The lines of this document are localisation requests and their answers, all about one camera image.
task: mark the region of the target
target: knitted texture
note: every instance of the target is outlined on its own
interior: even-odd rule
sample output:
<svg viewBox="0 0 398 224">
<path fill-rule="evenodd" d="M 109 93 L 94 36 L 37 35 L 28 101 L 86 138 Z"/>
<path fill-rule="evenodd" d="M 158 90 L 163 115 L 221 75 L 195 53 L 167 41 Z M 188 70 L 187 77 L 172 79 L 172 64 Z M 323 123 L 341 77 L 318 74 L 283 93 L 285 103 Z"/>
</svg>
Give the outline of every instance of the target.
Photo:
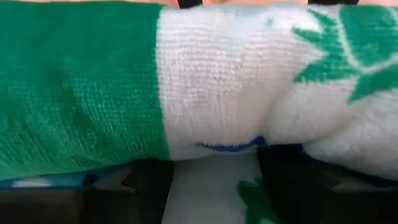
<svg viewBox="0 0 398 224">
<path fill-rule="evenodd" d="M 0 178 L 301 143 L 398 180 L 397 13 L 2 2 Z"/>
<path fill-rule="evenodd" d="M 154 63 L 160 10 L 0 2 L 0 178 L 169 158 Z"/>
</svg>

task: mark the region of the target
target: knitted scarf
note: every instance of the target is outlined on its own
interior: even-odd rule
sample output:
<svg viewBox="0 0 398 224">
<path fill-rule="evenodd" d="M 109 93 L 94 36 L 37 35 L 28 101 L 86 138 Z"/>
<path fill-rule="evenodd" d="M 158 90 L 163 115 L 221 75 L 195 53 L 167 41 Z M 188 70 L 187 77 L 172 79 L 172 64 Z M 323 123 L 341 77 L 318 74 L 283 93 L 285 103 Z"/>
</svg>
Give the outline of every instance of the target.
<svg viewBox="0 0 398 224">
<path fill-rule="evenodd" d="M 0 179 L 303 144 L 398 180 L 397 9 L 1 1 L 0 28 Z"/>
</svg>

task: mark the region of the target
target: white knit fabric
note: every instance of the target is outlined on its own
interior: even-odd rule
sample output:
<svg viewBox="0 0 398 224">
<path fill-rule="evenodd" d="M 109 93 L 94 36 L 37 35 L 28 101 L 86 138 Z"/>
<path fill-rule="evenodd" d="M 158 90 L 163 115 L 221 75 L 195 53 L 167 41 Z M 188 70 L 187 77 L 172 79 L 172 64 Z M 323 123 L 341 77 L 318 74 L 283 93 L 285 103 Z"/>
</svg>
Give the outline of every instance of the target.
<svg viewBox="0 0 398 224">
<path fill-rule="evenodd" d="M 337 19 L 339 6 L 312 8 Z M 396 91 L 347 104 L 355 78 L 293 82 L 325 55 L 291 32 L 319 32 L 307 9 L 283 4 L 161 12 L 157 66 L 172 159 L 214 153 L 198 143 L 239 145 L 264 136 L 268 144 L 303 143 L 314 158 L 398 180 Z"/>
</svg>

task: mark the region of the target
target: green star pattern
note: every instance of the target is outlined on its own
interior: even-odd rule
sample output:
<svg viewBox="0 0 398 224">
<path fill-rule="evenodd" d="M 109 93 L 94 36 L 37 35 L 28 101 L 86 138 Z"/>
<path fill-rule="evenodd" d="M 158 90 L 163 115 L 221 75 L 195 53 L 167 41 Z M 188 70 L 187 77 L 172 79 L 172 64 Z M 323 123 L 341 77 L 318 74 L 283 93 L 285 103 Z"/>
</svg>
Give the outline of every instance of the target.
<svg viewBox="0 0 398 224">
<path fill-rule="evenodd" d="M 261 224 L 263 220 L 279 224 L 280 221 L 272 209 L 271 198 L 264 188 L 262 177 L 253 182 L 240 181 L 238 193 L 246 204 L 246 224 Z"/>
<path fill-rule="evenodd" d="M 398 54 L 398 24 L 392 11 L 382 6 L 342 6 L 340 19 L 347 44 L 361 68 L 378 66 L 390 60 L 387 67 L 375 72 L 350 64 L 341 43 L 336 19 L 315 10 L 309 10 L 319 22 L 320 32 L 294 27 L 292 32 L 326 55 L 310 63 L 295 78 L 295 83 L 328 83 L 355 78 L 358 80 L 348 103 L 362 100 L 379 91 L 398 88 L 398 61 L 391 61 Z"/>
</svg>

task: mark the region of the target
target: green knit fabric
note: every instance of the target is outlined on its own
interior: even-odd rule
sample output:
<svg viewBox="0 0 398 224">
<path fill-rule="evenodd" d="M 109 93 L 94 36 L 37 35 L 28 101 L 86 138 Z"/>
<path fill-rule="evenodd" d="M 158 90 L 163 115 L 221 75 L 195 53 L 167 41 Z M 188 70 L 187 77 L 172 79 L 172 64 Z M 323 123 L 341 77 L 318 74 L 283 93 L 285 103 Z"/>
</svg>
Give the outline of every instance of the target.
<svg viewBox="0 0 398 224">
<path fill-rule="evenodd" d="M 155 63 L 161 8 L 0 2 L 0 179 L 169 158 Z"/>
</svg>

